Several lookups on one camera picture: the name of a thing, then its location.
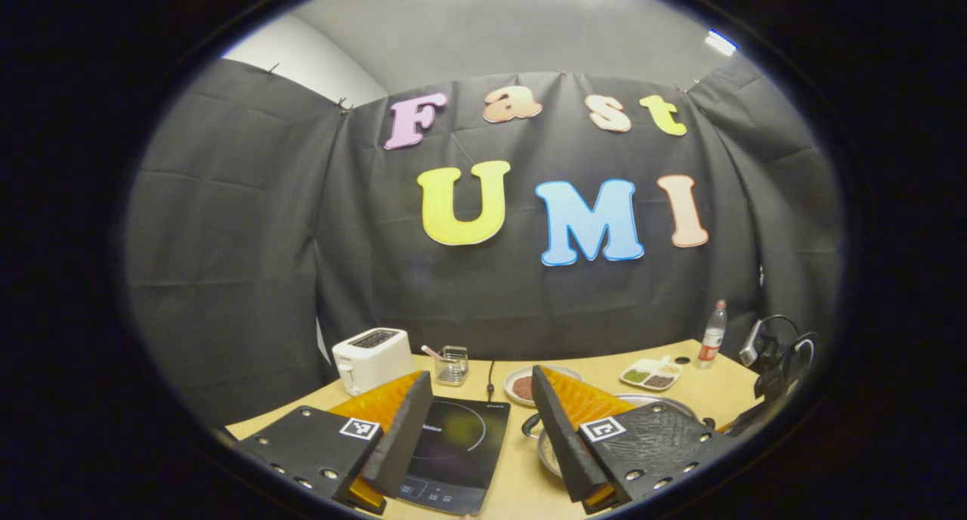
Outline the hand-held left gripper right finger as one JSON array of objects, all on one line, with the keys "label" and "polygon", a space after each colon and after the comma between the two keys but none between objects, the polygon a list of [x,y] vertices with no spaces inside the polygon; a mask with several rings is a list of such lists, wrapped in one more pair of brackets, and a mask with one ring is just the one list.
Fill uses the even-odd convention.
[{"label": "hand-held left gripper right finger", "polygon": [[666,401],[635,406],[545,365],[531,390],[567,495],[587,513],[669,494],[742,444]]}]

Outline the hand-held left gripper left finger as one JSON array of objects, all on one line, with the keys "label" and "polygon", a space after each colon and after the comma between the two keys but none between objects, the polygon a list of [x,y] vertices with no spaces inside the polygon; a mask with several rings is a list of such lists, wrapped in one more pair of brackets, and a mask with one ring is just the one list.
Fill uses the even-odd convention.
[{"label": "hand-held left gripper left finger", "polygon": [[317,498],[376,515],[400,495],[433,401],[415,371],[328,410],[300,405],[235,443],[235,451]]}]

